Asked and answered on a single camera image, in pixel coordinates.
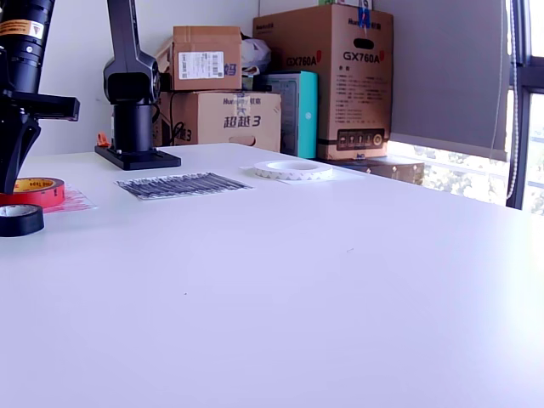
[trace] barcode label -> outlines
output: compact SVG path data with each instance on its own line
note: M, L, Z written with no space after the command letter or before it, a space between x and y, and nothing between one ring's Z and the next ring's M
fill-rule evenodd
M224 53L179 53L179 79L224 77Z

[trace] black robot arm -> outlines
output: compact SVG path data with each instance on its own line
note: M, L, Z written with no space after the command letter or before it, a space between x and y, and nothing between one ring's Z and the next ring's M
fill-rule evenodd
M153 147L153 104L161 78L156 59L139 47L134 0L108 0L113 59L104 69L104 91L113 105L112 146L94 151L123 170L181 166Z
M41 132L39 119L76 121L79 102L38 94L54 0L0 0L0 193L10 194Z
M113 105L153 105L159 99L156 59L139 47L134 0L108 0L114 58L104 69L105 94Z

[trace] white cable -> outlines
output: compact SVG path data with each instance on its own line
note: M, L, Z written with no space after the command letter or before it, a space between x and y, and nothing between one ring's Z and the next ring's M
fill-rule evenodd
M516 27L514 24L514 8L513 0L510 0L510 25L512 33L512 56L513 56L513 137L514 152L513 152L513 173L512 173L512 185L508 191L507 200L510 200L513 196L516 182L518 181L518 155L519 155L519 95L518 95L518 56L517 56L517 44L516 44Z
M504 72L504 8L505 4L501 6L501 63L499 64L499 96L496 101L496 112L495 112L495 130L493 131L493 139L491 141L491 152L490 152L490 167L491 167L491 160L493 159L493 150L495 149L495 141L496 141L496 131L499 128L499 115L501 114L501 99L502 99L502 73ZM489 182L491 183L491 174L490 172L487 173L487 177L489 179Z

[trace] double-sided tape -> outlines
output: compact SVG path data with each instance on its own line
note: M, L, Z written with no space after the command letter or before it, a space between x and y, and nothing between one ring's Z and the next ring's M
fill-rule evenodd
M65 200L65 182L57 178L20 178L13 194L0 194L0 206L30 204L50 208Z
M328 180L332 178L332 167L313 161L265 161L256 164L255 174L273 180Z
M0 206L0 237L16 237L43 230L43 210L38 206Z

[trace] orange object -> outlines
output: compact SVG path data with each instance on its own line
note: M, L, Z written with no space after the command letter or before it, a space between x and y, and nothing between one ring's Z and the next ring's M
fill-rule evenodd
M50 208L65 200L65 182L57 178L20 178L13 194L0 194L0 206L28 204Z
M111 146L111 143L108 142L108 139L105 137L105 133L104 132L100 132L99 133L99 137L98 137L98 147L110 147Z

